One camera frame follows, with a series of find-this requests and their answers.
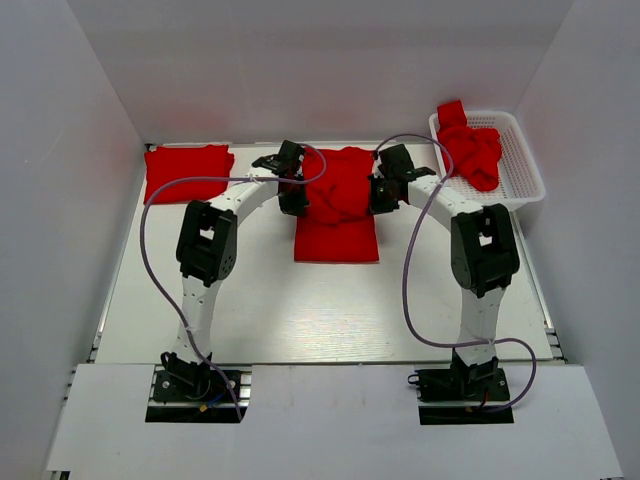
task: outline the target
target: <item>red towel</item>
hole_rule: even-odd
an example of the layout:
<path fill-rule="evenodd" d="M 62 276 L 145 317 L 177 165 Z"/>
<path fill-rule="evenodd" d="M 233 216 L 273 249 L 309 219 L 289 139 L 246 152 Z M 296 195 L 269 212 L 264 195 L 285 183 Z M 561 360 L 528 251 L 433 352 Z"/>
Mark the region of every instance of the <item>red towel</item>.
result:
<path fill-rule="evenodd" d="M 440 105 L 438 121 L 438 140 L 453 157 L 454 175 L 462 175 L 481 192 L 498 188 L 498 161 L 502 157 L 498 131 L 495 128 L 468 127 L 460 100 Z M 442 157 L 448 170 L 449 159 L 444 153 Z"/>
<path fill-rule="evenodd" d="M 311 205 L 298 217 L 296 262 L 367 263 L 378 261 L 378 242 L 369 206 L 371 152 L 347 147 L 321 150 L 326 173 L 306 186 Z M 311 149 L 302 163 L 304 178 L 322 170 L 322 160 Z"/>
<path fill-rule="evenodd" d="M 144 154 L 147 164 L 147 189 L 144 203 L 158 188 L 172 180 L 186 177 L 228 177 L 234 156 L 228 145 L 207 145 L 198 148 L 158 147 Z M 209 200 L 220 195 L 228 182 L 188 182 L 170 187 L 154 200 L 158 203 L 180 203 Z"/>

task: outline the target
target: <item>black bracket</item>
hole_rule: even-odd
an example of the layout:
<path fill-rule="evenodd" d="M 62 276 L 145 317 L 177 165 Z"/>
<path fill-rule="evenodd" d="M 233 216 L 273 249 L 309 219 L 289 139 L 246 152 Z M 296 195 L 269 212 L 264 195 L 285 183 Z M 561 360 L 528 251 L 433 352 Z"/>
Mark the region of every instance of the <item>black bracket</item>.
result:
<path fill-rule="evenodd" d="M 482 245 L 480 236 L 491 241 Z M 509 211 L 504 205 L 460 213 L 451 219 L 451 269 L 458 284 L 478 298 L 506 288 L 520 268 Z"/>
<path fill-rule="evenodd" d="M 400 144 L 379 153 L 382 177 L 369 175 L 369 213 L 378 215 L 400 208 L 399 201 L 408 201 L 409 183 L 425 175 L 435 175 L 428 167 L 415 168 L 407 148 Z"/>
<path fill-rule="evenodd" d="M 495 359 L 495 365 L 492 360 L 483 366 L 487 371 L 495 368 L 494 373 L 469 382 L 468 378 L 461 377 L 464 374 L 459 369 L 468 367 L 461 360 L 456 361 L 455 356 L 454 353 L 454 359 L 448 369 L 416 370 L 409 376 L 407 381 L 418 388 L 420 401 L 430 403 L 468 401 L 478 404 L 485 399 L 492 402 L 509 401 L 509 385 L 504 370 L 497 368 L 497 359 Z"/>
<path fill-rule="evenodd" d="M 304 154 L 305 150 L 301 145 L 285 140 L 282 142 L 277 154 L 260 157 L 251 165 L 253 167 L 266 168 L 280 178 L 304 180 L 304 177 L 298 173 Z M 280 204 L 280 211 L 282 213 L 303 217 L 306 207 L 309 206 L 305 186 L 279 183 L 278 203 Z"/>
<path fill-rule="evenodd" d="M 218 372 L 209 369 L 204 362 L 187 363 L 180 360 L 175 353 L 165 352 L 161 356 L 164 370 L 156 375 L 153 399 L 157 402 L 185 402 L 191 400 L 206 401 L 219 397 L 221 401 L 231 401 L 224 380 Z M 234 385 L 236 398 L 240 396 L 239 370 L 224 370 L 229 381 Z"/>
<path fill-rule="evenodd" d="M 213 229 L 213 238 L 201 234 Z M 210 287 L 229 276 L 236 263 L 238 217 L 231 210 L 218 210 L 208 202 L 187 205 L 176 257 L 184 277 L 193 276 Z"/>

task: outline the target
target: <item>white table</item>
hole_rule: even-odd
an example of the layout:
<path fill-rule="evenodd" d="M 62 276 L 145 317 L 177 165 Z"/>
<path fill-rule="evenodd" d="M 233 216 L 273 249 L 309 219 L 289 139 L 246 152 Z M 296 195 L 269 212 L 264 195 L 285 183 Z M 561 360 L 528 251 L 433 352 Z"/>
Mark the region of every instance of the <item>white table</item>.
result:
<path fill-rule="evenodd" d="M 240 425 L 145 423 L 152 365 L 80 365 L 47 469 L 76 479 L 618 477 L 583 367 L 542 366 L 508 425 L 420 426 L 410 365 L 257 366 Z M 506 366 L 519 390 L 528 366 Z"/>
<path fill-rule="evenodd" d="M 345 145 L 317 144 L 322 148 Z M 373 148 L 373 144 L 360 144 Z M 435 168 L 429 145 L 408 145 L 417 166 Z M 244 175 L 278 145 L 234 146 L 232 175 Z M 97 363 L 159 363 L 175 338 L 178 318 L 143 269 L 138 246 L 142 195 L 117 275 Z M 175 249 L 184 205 L 154 206 L 147 226 L 151 264 L 168 291 L 182 294 Z M 293 262 L 296 219 L 282 215 L 276 200 L 241 226 L 238 260 L 218 296 L 212 327 L 213 360 L 226 364 L 446 361 L 451 352 L 422 345 L 402 316 L 402 263 L 418 210 L 376 217 L 380 262 L 317 265 Z M 410 307 L 418 331 L 454 341 L 461 309 L 460 287 L 449 266 L 450 237 L 425 220 L 412 260 Z M 530 343 L 540 359 L 552 358 L 544 315 L 525 268 L 504 297 L 498 336 Z M 517 345 L 498 346 L 503 360 L 528 359 Z"/>

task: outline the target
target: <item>cable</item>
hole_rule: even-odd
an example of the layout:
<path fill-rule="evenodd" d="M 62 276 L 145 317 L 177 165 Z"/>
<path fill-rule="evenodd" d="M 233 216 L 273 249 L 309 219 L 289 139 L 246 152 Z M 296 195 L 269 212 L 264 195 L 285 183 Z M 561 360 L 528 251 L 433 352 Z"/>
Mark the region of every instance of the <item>cable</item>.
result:
<path fill-rule="evenodd" d="M 214 398 L 213 400 L 210 400 L 207 402 L 207 408 L 211 408 L 213 407 L 216 403 L 218 403 L 222 397 L 224 397 L 224 392 L 222 392 L 220 395 L 218 395 L 216 398 Z"/>
<path fill-rule="evenodd" d="M 207 393 L 209 393 L 210 388 L 211 388 L 211 379 L 209 379 L 209 384 L 207 385 L 207 388 L 202 395 L 200 395 L 199 397 L 190 397 L 188 395 L 185 395 L 185 397 L 187 397 L 189 400 L 200 400 L 201 398 L 204 398 Z"/>
<path fill-rule="evenodd" d="M 531 376 L 529 377 L 529 381 L 527 382 L 527 384 L 525 385 L 524 389 L 522 390 L 522 392 L 520 392 L 520 394 L 514 398 L 513 400 L 511 400 L 510 402 L 504 404 L 504 405 L 500 405 L 497 407 L 492 407 L 492 408 L 485 408 L 484 411 L 486 412 L 499 412 L 501 410 L 506 410 L 507 408 L 512 407 L 513 405 L 515 405 L 516 403 L 518 403 L 520 400 L 522 400 L 524 398 L 524 396 L 529 392 L 529 390 L 531 390 L 531 386 L 533 385 L 533 381 L 535 380 L 536 377 L 536 372 L 538 369 L 537 366 L 537 359 L 536 359 L 536 354 L 533 351 L 533 349 L 529 346 L 529 344 L 527 344 L 526 342 L 524 342 L 523 340 L 520 340 L 519 338 L 513 338 L 513 337 L 507 337 L 507 338 L 501 338 L 499 340 L 475 340 L 475 341 L 471 341 L 471 342 L 459 342 L 459 343 L 442 343 L 442 342 L 434 342 L 432 340 L 429 340 L 425 337 L 423 337 L 422 335 L 420 335 L 417 330 L 415 329 L 415 327 L 413 326 L 413 322 L 411 321 L 411 315 L 409 313 L 409 299 L 408 299 L 408 283 L 409 283 L 409 265 L 411 264 L 411 256 L 413 255 L 413 248 L 415 247 L 416 244 L 416 240 L 418 238 L 418 233 L 420 232 L 420 227 L 422 226 L 422 222 L 424 221 L 425 217 L 427 216 L 427 213 L 429 212 L 429 208 L 431 208 L 431 205 L 433 204 L 433 202 L 435 201 L 436 197 L 438 196 L 438 193 L 440 193 L 440 190 L 442 190 L 442 187 L 444 187 L 444 184 L 446 183 L 447 180 L 449 180 L 449 178 L 451 178 L 451 175 L 453 174 L 453 158 L 451 157 L 451 154 L 449 153 L 449 151 L 447 150 L 447 148 L 440 143 L 438 140 L 428 137 L 426 135 L 420 135 L 420 134 L 415 134 L 415 133 L 400 133 L 397 135 L 393 135 L 385 140 L 383 140 L 374 150 L 374 158 L 377 158 L 378 156 L 378 152 L 380 151 L 380 149 L 388 142 L 390 142 L 393 139 L 396 139 L 398 137 L 417 137 L 417 138 L 422 138 L 424 140 L 427 140 L 435 145 L 437 145 L 438 147 L 440 147 L 440 150 L 442 150 L 445 155 L 447 155 L 448 159 L 449 159 L 449 170 L 447 171 L 446 175 L 444 177 L 442 177 L 440 179 L 440 182 L 438 182 L 438 184 L 436 185 L 436 187 L 433 189 L 433 192 L 431 192 L 431 195 L 429 196 L 429 198 L 427 199 L 427 203 L 424 206 L 424 208 L 422 209 L 422 211 L 420 212 L 420 215 L 418 216 L 418 220 L 416 221 L 416 224 L 413 228 L 413 232 L 411 233 L 411 239 L 409 240 L 409 246 L 407 247 L 407 254 L 404 258 L 404 266 L 402 269 L 402 312 L 404 314 L 404 319 L 405 322 L 407 324 L 407 327 L 409 328 L 409 331 L 411 332 L 411 334 L 421 343 L 424 343 L 425 345 L 428 345 L 430 347 L 436 347 L 436 348 L 463 348 L 463 347 L 476 347 L 479 345 L 487 345 L 487 344 L 491 344 L 493 343 L 494 345 L 499 345 L 501 343 L 517 343 L 519 345 L 522 345 L 528 352 L 529 355 L 531 356 Z"/>
<path fill-rule="evenodd" d="M 167 300 L 167 302 L 169 302 L 171 307 L 173 307 L 173 309 L 178 314 L 178 317 L 180 317 L 180 321 L 182 322 L 182 326 L 184 327 L 185 331 L 187 332 L 187 339 L 189 340 L 189 345 L 191 345 L 191 349 L 193 350 L 193 352 L 196 354 L 196 356 L 202 362 L 204 362 L 206 365 L 208 365 L 210 368 L 212 368 L 218 375 L 220 375 L 222 380 L 224 380 L 224 384 L 227 387 L 227 390 L 229 390 L 229 393 L 231 394 L 231 401 L 233 402 L 233 405 L 234 405 L 234 407 L 236 409 L 236 414 L 238 415 L 238 420 L 239 421 L 242 421 L 242 412 L 240 411 L 240 405 L 238 404 L 238 398 L 236 397 L 236 394 L 233 391 L 233 387 L 231 387 L 231 384 L 229 383 L 229 379 L 227 378 L 225 373 L 215 363 L 213 363 L 211 360 L 209 360 L 207 357 L 205 357 L 202 354 L 202 352 L 198 348 L 198 345 L 196 345 L 196 342 L 195 342 L 195 340 L 193 338 L 193 334 L 191 333 L 191 329 L 189 328 L 189 321 L 187 320 L 187 317 L 184 315 L 184 312 L 182 311 L 180 306 L 171 297 L 169 292 L 167 292 L 167 290 L 162 286 L 162 284 L 160 283 L 160 280 L 158 280 L 158 277 L 156 276 L 155 272 L 153 271 L 153 268 L 151 267 L 151 263 L 149 262 L 149 255 L 148 255 L 148 252 L 147 252 L 147 244 L 146 244 L 146 225 L 147 225 L 147 216 L 149 215 L 149 207 L 151 207 L 151 205 L 153 205 L 153 202 L 155 201 L 155 199 L 162 192 L 164 192 L 168 188 L 174 187 L 176 185 L 181 185 L 183 183 L 190 183 L 190 182 L 229 182 L 229 181 L 246 183 L 246 182 L 258 181 L 258 182 L 280 182 L 280 183 L 290 183 L 290 184 L 294 184 L 294 185 L 306 185 L 308 183 L 314 182 L 317 179 L 319 179 L 320 177 L 322 177 L 325 174 L 325 172 L 327 171 L 327 160 L 326 160 L 326 158 L 324 158 L 324 155 L 319 150 L 317 150 L 316 148 L 312 147 L 311 145 L 307 145 L 307 144 L 301 144 L 301 145 L 303 147 L 307 147 L 307 148 L 310 148 L 311 150 L 313 150 L 316 153 L 316 155 L 318 155 L 320 157 L 320 159 L 322 160 L 322 170 L 320 171 L 320 173 L 318 175 L 316 175 L 313 178 L 310 178 L 309 180 L 294 180 L 294 179 L 279 178 L 279 177 L 188 177 L 188 178 L 180 178 L 178 180 L 174 180 L 172 182 L 169 182 L 169 183 L 163 185 L 162 187 L 158 188 L 155 192 L 153 192 L 151 197 L 149 197 L 149 200 L 147 200 L 147 203 L 145 203 L 144 209 L 142 210 L 142 218 L 140 219 L 140 253 L 142 255 L 142 263 L 144 264 L 144 268 L 147 271 L 147 274 L 149 275 L 149 278 L 151 278 L 151 281 L 153 282 L 153 284 L 156 286 L 156 288 L 160 292 L 160 294 Z"/>
<path fill-rule="evenodd" d="M 479 412 L 484 408 L 484 406 L 487 404 L 488 401 L 489 401 L 489 389 L 487 388 L 487 390 L 484 392 L 484 396 L 482 397 L 482 403 L 480 403 L 480 405 L 478 405 L 477 407 L 467 407 L 465 410 L 469 413 Z"/>

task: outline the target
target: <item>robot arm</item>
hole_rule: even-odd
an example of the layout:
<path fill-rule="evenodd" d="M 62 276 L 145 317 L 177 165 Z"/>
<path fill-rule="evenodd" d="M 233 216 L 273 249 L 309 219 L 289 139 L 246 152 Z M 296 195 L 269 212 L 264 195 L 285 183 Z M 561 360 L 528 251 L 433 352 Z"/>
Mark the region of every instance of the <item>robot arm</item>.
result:
<path fill-rule="evenodd" d="M 416 169 L 404 145 L 380 152 L 379 172 L 370 176 L 372 214 L 399 208 L 399 201 L 423 209 L 440 178 Z M 495 339 L 498 311 L 511 277 L 519 269 L 509 213 L 503 205 L 483 206 L 444 186 L 429 215 L 451 233 L 451 269 L 462 287 L 458 343 Z M 454 348 L 451 365 L 463 396 L 495 378 L 492 343 Z"/>
<path fill-rule="evenodd" d="M 238 226 L 264 202 L 278 197 L 283 213 L 299 215 L 308 204 L 304 185 L 280 183 L 278 177 L 302 180 L 304 149 L 285 141 L 278 154 L 261 157 L 247 177 L 209 202 L 193 201 L 185 210 L 176 257 L 182 273 L 182 311 L 198 350 L 211 355 L 211 324 L 222 281 L 236 262 Z M 208 367 L 193 350 L 181 323 L 171 352 L 162 355 L 170 375 L 198 392 Z"/>

